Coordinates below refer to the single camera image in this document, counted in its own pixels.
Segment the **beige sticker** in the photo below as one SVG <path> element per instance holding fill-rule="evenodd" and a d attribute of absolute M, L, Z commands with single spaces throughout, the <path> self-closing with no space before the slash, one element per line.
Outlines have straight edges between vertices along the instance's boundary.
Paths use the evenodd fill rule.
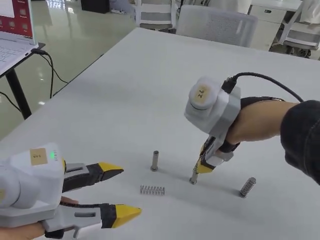
<path fill-rule="evenodd" d="M 41 165 L 41 164 L 47 164 L 47 152 L 45 148 L 36 148 L 36 149 L 30 149 L 30 159 L 31 159 L 31 165 Z"/>
<path fill-rule="evenodd" d="M 206 101 L 209 93 L 210 93 L 210 87 L 206 85 L 199 85 L 194 94 L 193 100 L 196 103 L 203 104 Z"/>
<path fill-rule="evenodd" d="M 5 199 L 5 196 L 6 196 L 6 190 L 0 189 L 0 203 L 2 202 L 3 199 Z"/>

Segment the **person's hand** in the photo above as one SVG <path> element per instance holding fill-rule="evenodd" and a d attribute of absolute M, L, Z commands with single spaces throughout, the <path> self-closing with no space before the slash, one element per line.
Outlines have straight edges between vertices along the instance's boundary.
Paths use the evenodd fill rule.
<path fill-rule="evenodd" d="M 67 197 L 62 197 L 61 201 L 71 204 L 78 203 L 77 201 Z M 32 240 L 44 234 L 45 229 L 39 222 L 13 228 L 0 227 L 1 240 Z"/>
<path fill-rule="evenodd" d="M 298 103 L 268 100 L 244 107 L 227 133 L 226 140 L 235 145 L 270 139 L 280 134 L 287 111 Z"/>

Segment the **laptop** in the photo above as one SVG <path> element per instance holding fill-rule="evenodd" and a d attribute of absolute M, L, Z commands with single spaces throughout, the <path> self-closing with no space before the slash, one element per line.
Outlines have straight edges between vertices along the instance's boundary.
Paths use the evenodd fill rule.
<path fill-rule="evenodd" d="M 30 0 L 0 0 L 0 76 L 38 47 Z"/>

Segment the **black cable on floor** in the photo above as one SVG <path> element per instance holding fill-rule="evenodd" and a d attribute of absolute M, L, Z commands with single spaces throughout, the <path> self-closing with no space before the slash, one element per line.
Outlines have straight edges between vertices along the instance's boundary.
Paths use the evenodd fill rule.
<path fill-rule="evenodd" d="M 42 57 L 44 60 L 46 60 L 46 62 L 49 64 L 49 66 L 52 67 L 52 65 L 51 65 L 51 63 L 49 62 L 48 59 L 46 59 L 43 55 L 40 55 L 40 57 Z M 61 77 L 59 76 L 59 74 L 57 73 L 57 71 L 56 71 L 54 68 L 53 68 L 53 71 L 54 71 L 55 75 L 58 77 L 58 79 L 59 79 L 61 82 L 65 83 L 65 84 L 68 84 L 67 81 L 64 81 L 64 80 L 61 79 Z"/>
<path fill-rule="evenodd" d="M 51 66 L 51 84 L 50 84 L 50 99 L 52 98 L 53 96 L 53 90 L 54 90 L 54 75 L 55 73 L 57 74 L 57 71 L 55 70 L 55 67 L 54 67 L 54 61 L 52 60 L 52 57 L 50 56 L 49 53 L 47 53 L 46 51 L 44 50 L 41 50 L 41 49 L 32 49 L 31 50 L 31 53 L 33 54 L 37 54 L 37 55 L 40 55 L 41 57 L 43 57 L 47 62 L 48 64 Z M 50 62 L 44 57 L 44 56 L 48 56 L 49 59 L 50 59 Z"/>
<path fill-rule="evenodd" d="M 20 108 L 18 108 L 17 107 L 17 105 L 15 105 L 12 101 L 11 101 L 11 99 L 8 97 L 8 95 L 7 94 L 5 94 L 4 92 L 2 92 L 2 91 L 0 91 L 0 94 L 1 95 L 3 95 L 3 96 L 5 96 L 6 97 L 6 99 L 9 101 L 9 103 L 11 103 L 12 104 L 12 106 L 14 106 L 20 113 L 21 113 L 21 110 L 20 110 Z"/>

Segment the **white chair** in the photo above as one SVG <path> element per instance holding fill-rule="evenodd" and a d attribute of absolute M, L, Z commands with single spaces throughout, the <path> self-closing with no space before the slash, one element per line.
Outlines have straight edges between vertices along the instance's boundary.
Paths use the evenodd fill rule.
<path fill-rule="evenodd" d="M 146 29 L 175 28 L 175 0 L 136 0 L 135 23 Z"/>
<path fill-rule="evenodd" d="M 183 5 L 177 35 L 250 47 L 258 18 L 208 6 Z"/>
<path fill-rule="evenodd" d="M 300 57 L 309 57 L 311 50 L 317 50 L 320 44 L 320 26 L 299 22 L 304 2 L 301 3 L 289 22 L 283 22 L 284 29 L 278 33 L 273 45 L 287 46 L 287 54 L 292 54 L 294 48 L 301 49 Z"/>

